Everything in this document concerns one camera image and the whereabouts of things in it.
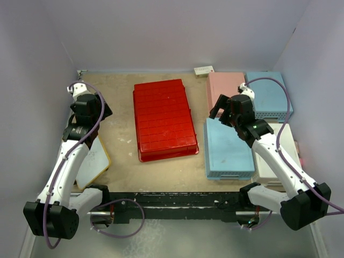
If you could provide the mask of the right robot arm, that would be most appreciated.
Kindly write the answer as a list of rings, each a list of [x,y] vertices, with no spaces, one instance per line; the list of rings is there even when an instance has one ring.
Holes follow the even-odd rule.
[[[292,230],[327,215],[331,189],[318,184],[284,150],[277,145],[274,130],[263,119],[256,119],[251,98],[245,94],[227,97],[220,95],[209,117],[232,127],[238,137],[258,153],[283,185],[284,192],[268,189],[260,183],[251,183],[240,189],[239,204],[244,210],[264,207],[281,215]]]

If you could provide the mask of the pink perforated basket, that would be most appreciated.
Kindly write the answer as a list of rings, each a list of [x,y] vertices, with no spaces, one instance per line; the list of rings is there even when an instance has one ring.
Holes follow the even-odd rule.
[[[245,83],[244,73],[241,72],[213,72],[206,81],[207,105],[209,117],[211,110],[217,103],[220,95],[232,97],[238,94],[238,86]]]

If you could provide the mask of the red plastic tray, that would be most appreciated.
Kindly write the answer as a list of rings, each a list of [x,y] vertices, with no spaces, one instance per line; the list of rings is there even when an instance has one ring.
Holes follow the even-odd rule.
[[[197,134],[181,79],[134,85],[133,106],[140,162],[198,154]]]

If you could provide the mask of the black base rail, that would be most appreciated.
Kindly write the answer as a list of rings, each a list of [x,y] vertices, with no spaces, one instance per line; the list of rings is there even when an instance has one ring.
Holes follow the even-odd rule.
[[[234,223],[248,221],[266,208],[257,208],[243,201],[238,191],[201,192],[109,192],[102,207],[91,215],[113,214],[114,224],[128,224],[131,219],[145,220],[220,220]]]

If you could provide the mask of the small white red box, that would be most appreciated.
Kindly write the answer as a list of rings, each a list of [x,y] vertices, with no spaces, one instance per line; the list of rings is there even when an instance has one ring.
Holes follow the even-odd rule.
[[[196,67],[193,70],[196,78],[208,77],[209,73],[214,72],[213,66]]]

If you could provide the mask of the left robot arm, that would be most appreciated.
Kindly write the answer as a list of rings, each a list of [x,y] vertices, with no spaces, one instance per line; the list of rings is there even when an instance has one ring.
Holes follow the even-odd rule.
[[[77,96],[70,106],[73,111],[65,128],[60,154],[43,191],[33,202],[26,202],[24,217],[35,236],[71,239],[80,219],[93,208],[104,211],[110,206],[107,186],[92,184],[77,197],[71,191],[77,174],[92,171],[85,165],[90,151],[104,154],[99,140],[99,124],[112,115],[99,94]]]

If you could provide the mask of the yellow-rimmed whiteboard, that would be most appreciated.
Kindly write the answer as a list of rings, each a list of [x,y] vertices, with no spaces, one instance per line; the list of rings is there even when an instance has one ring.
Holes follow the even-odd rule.
[[[98,136],[91,146],[87,156],[83,160],[76,176],[76,185],[79,190],[85,189],[94,182],[111,165],[110,157],[105,146]]]

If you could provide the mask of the white perforated basket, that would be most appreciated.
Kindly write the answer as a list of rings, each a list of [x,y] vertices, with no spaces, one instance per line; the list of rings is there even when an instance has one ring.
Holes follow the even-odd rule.
[[[300,158],[298,155],[297,144],[295,144],[289,124],[286,124],[282,131],[280,137],[280,144],[285,149],[285,151],[292,157],[292,159],[301,167],[302,164],[300,162]],[[271,190],[284,192],[285,189],[282,183],[274,174],[274,172],[270,169],[265,160],[255,151],[252,151],[252,155],[255,167],[255,172],[252,176],[252,182],[260,183],[261,185]]]

